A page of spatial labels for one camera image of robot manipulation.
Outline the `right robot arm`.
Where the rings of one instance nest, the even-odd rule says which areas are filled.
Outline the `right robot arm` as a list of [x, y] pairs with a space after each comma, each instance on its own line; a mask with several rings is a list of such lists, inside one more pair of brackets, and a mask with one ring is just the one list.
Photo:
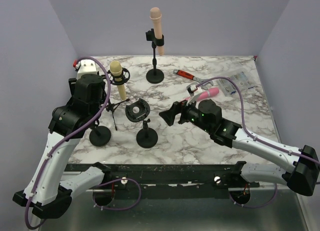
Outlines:
[[192, 123], [209, 134], [216, 144], [243, 150], [270, 162], [245, 163], [230, 174], [234, 186], [266, 182], [285, 185], [303, 196], [313, 195], [320, 174], [320, 162], [313, 147], [298, 148], [257, 135], [244, 125], [223, 118], [222, 109], [210, 99], [199, 104], [176, 101], [170, 109], [159, 113], [168, 126], [174, 124], [176, 115], [180, 115], [179, 124]]

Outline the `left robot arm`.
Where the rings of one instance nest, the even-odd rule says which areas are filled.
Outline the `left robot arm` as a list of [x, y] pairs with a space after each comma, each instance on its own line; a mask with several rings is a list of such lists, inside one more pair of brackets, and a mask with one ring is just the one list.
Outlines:
[[31, 207], [32, 214], [42, 220], [60, 218], [75, 197], [94, 186], [107, 188], [111, 182], [102, 164], [94, 164], [72, 179], [61, 180], [75, 147], [101, 116], [106, 96], [106, 83], [98, 74], [84, 74], [69, 83], [72, 96], [66, 105], [52, 112], [40, 163], [28, 186], [12, 198], [22, 207]]

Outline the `black shock-mount round-base stand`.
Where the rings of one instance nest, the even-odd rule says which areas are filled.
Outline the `black shock-mount round-base stand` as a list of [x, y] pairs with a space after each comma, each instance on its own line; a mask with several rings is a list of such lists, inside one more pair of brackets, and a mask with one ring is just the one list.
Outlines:
[[148, 123], [151, 121], [148, 118], [150, 111], [149, 104], [142, 98], [125, 106], [125, 115], [130, 122], [142, 122], [142, 129], [136, 134], [136, 142], [144, 149], [152, 148], [158, 142], [157, 132], [148, 126]]

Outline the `pink microphone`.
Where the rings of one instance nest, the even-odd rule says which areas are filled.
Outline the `pink microphone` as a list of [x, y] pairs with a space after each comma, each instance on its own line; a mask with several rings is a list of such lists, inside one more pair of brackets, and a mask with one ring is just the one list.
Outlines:
[[[216, 96], [219, 92], [220, 90], [217, 87], [212, 87], [212, 88], [209, 88], [208, 90], [203, 90], [203, 93], [199, 96], [199, 98], [197, 99], [197, 102], [207, 98], [212, 98]], [[190, 96], [184, 98], [183, 101], [188, 101], [189, 98]]]

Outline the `black clip round-base stand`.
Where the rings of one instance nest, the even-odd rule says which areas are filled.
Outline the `black clip round-base stand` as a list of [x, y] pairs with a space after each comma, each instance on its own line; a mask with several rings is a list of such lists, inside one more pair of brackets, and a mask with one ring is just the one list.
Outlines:
[[105, 146], [111, 140], [111, 131], [108, 127], [94, 123], [89, 134], [89, 141], [95, 147]]

